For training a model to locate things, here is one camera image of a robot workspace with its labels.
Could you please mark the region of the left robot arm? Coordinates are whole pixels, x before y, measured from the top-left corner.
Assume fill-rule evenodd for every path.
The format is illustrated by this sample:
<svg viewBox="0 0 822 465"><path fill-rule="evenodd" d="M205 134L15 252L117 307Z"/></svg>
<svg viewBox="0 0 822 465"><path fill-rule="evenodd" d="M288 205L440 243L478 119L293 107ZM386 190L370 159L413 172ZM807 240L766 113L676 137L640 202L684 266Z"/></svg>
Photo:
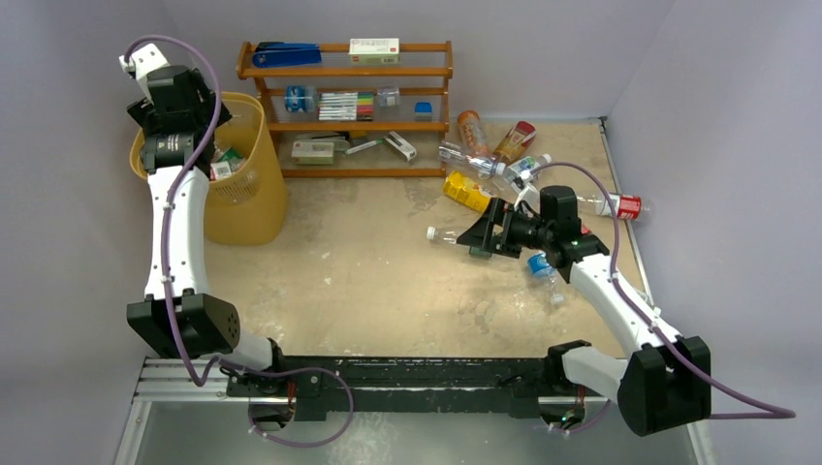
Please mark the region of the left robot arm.
<svg viewBox="0 0 822 465"><path fill-rule="evenodd" d="M197 69L132 65L144 98L129 115L141 126L140 160L152 200L152 254L142 300L129 327L158 355L215 357L251 369L251 383L275 396L289 383L273 341L240 327L235 306L211 294L206 276L205 213L214 131L232 115Z"/></svg>

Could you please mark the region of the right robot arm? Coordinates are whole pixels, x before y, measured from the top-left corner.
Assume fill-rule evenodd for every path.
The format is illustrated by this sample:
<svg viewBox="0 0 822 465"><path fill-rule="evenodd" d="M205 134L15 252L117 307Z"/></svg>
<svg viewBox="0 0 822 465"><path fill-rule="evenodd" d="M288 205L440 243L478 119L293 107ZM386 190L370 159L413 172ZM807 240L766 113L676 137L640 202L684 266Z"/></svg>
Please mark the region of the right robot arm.
<svg viewBox="0 0 822 465"><path fill-rule="evenodd" d="M638 436L707 419L711 388L698 377L711 370L711 352L698 337L684 338L632 289L621 286L615 253L583 231L577 196L567 186L540 192L538 213L524 213L494 198L457 244L516 258L522 249L544 252L547 262L597 311L626 354L606 356L586 342L553 347L544 369L547 387L566 394L590 388L618 407Z"/></svg>

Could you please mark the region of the dark green label bottle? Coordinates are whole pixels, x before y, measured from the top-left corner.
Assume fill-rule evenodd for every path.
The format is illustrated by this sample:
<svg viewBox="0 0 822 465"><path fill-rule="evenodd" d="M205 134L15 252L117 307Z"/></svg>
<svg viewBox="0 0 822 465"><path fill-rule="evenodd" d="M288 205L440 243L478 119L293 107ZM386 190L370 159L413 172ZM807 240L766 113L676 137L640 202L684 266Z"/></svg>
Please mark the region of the dark green label bottle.
<svg viewBox="0 0 822 465"><path fill-rule="evenodd" d="M453 228L437 228L434 226L429 226L426 230L426 238L428 242L433 245L449 245L460 247L461 245L458 244L458 237L461 234L461 229ZM484 251L479 247L468 245L462 245L461 247L465 248L467 250L467 254L471 257L482 259L489 259L491 257L490 252Z"/></svg>

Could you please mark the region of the green white label bottle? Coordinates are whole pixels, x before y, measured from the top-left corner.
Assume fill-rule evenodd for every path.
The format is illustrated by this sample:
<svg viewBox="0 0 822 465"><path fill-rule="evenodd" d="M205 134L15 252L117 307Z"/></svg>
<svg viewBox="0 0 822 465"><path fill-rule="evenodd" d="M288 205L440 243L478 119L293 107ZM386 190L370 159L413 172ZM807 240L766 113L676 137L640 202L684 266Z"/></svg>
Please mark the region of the green white label bottle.
<svg viewBox="0 0 822 465"><path fill-rule="evenodd" d="M228 148L215 149L215 163L227 163L231 172L239 171L245 163L245 159L237 150L229 146Z"/></svg>

